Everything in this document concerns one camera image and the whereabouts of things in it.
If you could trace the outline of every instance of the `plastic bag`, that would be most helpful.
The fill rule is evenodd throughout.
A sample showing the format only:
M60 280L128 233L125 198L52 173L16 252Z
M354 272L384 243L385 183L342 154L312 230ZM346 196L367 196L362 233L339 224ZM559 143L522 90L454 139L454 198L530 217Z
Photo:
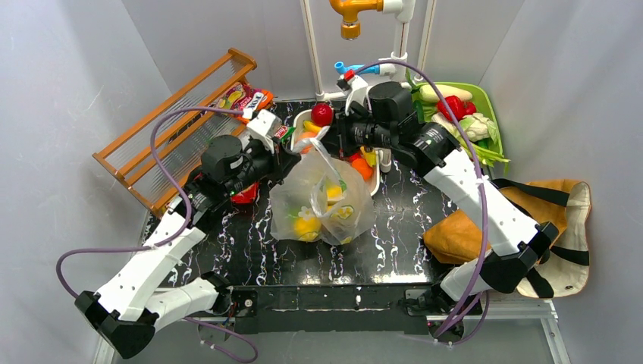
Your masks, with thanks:
M270 190L271 235L278 240L349 243L375 223L369 189L358 171L333 159L317 139L300 140L293 151L308 145L316 150L303 156L284 184Z

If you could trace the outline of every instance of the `apple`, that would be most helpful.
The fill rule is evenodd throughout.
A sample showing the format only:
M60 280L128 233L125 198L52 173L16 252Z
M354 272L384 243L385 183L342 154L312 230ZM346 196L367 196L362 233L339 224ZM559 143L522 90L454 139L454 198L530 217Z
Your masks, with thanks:
M312 122L318 127L325 127L333 122L333 108L329 104L317 104L312 108Z

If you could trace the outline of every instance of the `orange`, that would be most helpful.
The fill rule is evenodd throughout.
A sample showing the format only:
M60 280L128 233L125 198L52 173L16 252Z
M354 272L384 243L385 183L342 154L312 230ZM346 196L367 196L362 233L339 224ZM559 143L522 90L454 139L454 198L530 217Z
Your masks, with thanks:
M301 139L314 138L316 136L317 136L317 133L313 133L312 131L304 131L299 135L299 137L297 138L297 141L299 142ZM307 146L302 150L302 154L306 154L311 148L312 146Z
M368 180L373 175L373 168L364 158L358 158L351 162L350 165L362 175L364 180Z

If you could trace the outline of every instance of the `faucet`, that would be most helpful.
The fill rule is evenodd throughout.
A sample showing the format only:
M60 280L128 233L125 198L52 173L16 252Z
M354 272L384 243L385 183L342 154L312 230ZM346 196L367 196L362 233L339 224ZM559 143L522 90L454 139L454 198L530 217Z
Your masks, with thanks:
M360 34L357 13L364 10L384 10L384 0L329 0L333 9L343 17L342 38L353 40Z

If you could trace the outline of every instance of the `orange faucet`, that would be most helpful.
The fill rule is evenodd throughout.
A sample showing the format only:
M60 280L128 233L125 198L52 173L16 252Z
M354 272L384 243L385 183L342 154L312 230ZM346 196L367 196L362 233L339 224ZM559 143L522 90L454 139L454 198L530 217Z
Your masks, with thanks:
M357 13L364 10L384 9L384 0L329 0L333 9L343 17L342 38L353 40L359 36L360 25Z

